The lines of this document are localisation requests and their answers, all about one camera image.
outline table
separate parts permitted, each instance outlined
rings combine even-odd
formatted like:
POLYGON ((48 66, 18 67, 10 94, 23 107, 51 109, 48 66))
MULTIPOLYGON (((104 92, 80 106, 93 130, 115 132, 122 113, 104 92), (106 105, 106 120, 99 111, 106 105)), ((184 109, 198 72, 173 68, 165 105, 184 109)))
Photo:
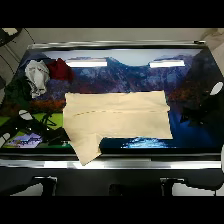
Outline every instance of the table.
MULTIPOLYGON (((66 92, 164 90, 171 108, 169 120, 173 139, 104 139, 100 145, 103 155, 85 167, 80 166, 73 149, 68 145, 32 150, 1 148, 0 158, 4 160, 1 164, 75 169, 221 167, 220 152, 224 130, 222 122, 216 120, 213 122, 214 125, 206 127, 189 127, 190 121, 180 123, 184 106, 190 105, 195 108, 201 102, 203 92, 208 91, 213 83, 223 81, 223 76, 204 42, 116 41, 35 44, 28 47, 16 76, 24 75, 25 66, 30 60, 43 60, 47 63, 57 58, 106 58, 108 66, 73 68, 75 79, 72 83, 50 80, 47 84, 47 93, 31 102, 32 114, 38 116, 49 110, 61 114, 66 92), (148 65, 151 61, 161 60, 182 60, 185 66, 152 69, 148 65)), ((8 112, 3 104, 0 115, 5 116, 4 113, 8 112)))

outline cream-colored cloth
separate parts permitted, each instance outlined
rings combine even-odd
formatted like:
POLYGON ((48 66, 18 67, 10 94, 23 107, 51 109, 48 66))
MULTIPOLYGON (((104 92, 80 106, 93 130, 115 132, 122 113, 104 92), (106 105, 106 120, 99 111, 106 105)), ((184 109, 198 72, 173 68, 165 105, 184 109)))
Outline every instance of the cream-colored cloth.
POLYGON ((101 154, 102 138, 172 139, 163 91, 66 94, 64 129, 82 165, 101 154))

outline red cloth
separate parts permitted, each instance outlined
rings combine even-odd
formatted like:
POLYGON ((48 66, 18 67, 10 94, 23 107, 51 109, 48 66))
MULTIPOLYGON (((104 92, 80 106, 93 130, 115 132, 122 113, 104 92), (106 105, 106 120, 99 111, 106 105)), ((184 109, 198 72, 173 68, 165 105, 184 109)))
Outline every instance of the red cloth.
POLYGON ((71 67, 69 67, 61 58, 47 64, 47 67, 52 79, 72 81, 75 75, 71 67))

